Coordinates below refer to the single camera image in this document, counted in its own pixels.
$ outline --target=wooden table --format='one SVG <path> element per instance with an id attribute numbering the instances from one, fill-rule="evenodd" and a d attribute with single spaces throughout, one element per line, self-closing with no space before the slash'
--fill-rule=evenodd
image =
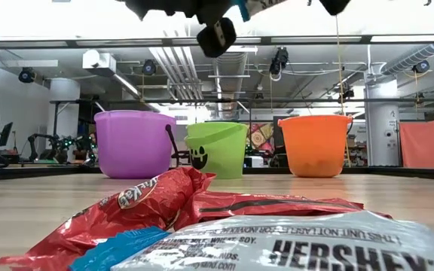
<path id="1" fill-rule="evenodd" d="M 23 254 L 74 213 L 136 181 L 103 175 L 64 175 L 0 181 L 0 257 Z M 291 175 L 245 175 L 216 180 L 210 190 L 291 194 L 311 199 L 340 197 L 363 202 L 395 219 L 434 229 L 434 180 L 380 175 L 302 179 Z"/>

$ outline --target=column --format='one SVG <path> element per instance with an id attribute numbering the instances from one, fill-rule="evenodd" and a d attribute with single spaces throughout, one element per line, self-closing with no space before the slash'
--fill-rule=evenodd
<path id="1" fill-rule="evenodd" d="M 80 84 L 77 81 L 65 78 L 58 78 L 51 80 L 50 85 L 50 101 L 57 100 L 76 100 L 80 99 Z M 65 104 L 62 103 L 59 106 L 59 110 L 63 108 Z M 60 137 L 71 136 L 76 137 L 78 134 L 78 113 L 80 105 L 69 104 L 59 114 L 57 119 L 57 132 Z M 48 108 L 48 122 L 47 122 L 47 134 L 53 135 L 55 105 L 50 104 Z M 68 160 L 71 161 L 75 158 L 73 151 L 75 146 L 71 146 L 68 151 Z"/>
<path id="2" fill-rule="evenodd" d="M 365 88 L 368 99 L 398 98 L 398 84 L 394 77 L 376 83 L 369 81 Z M 398 102 L 366 102 L 368 130 L 368 164 L 370 166 L 399 166 L 399 107 Z"/>

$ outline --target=black cat face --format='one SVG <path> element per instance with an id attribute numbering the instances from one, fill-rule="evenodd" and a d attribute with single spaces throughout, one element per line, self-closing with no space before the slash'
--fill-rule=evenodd
<path id="1" fill-rule="evenodd" d="M 207 164 L 208 154 L 205 153 L 205 149 L 200 147 L 198 150 L 190 150 L 191 163 L 195 169 L 203 169 Z"/>

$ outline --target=candy wrapper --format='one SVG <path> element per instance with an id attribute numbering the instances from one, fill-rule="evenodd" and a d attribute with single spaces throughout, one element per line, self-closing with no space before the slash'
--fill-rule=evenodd
<path id="1" fill-rule="evenodd" d="M 434 232 L 371 212 L 236 216 L 186 227 L 112 271 L 434 271 Z"/>
<path id="2" fill-rule="evenodd" d="M 188 225 L 234 215 L 332 215 L 362 211 L 364 205 L 344 199 L 311 200 L 303 196 L 252 195 L 203 191 L 187 202 L 176 230 Z"/>
<path id="3" fill-rule="evenodd" d="M 71 271 L 109 271 L 112 266 L 153 245 L 170 233 L 157 227 L 129 230 L 90 249 L 73 262 Z"/>
<path id="4" fill-rule="evenodd" d="M 77 213 L 23 256 L 2 257 L 13 270 L 67 270 L 85 252 L 126 230 L 170 228 L 179 210 L 214 175 L 178 168 L 100 200 Z"/>

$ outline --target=blue wrapper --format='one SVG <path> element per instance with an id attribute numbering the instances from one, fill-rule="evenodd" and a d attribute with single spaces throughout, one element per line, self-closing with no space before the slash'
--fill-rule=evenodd
<path id="1" fill-rule="evenodd" d="M 79 257 L 70 266 L 72 271 L 109 271 L 110 267 L 150 245 L 167 237 L 167 233 L 157 227 L 142 230 L 129 230 L 119 233 L 99 244 Z"/>

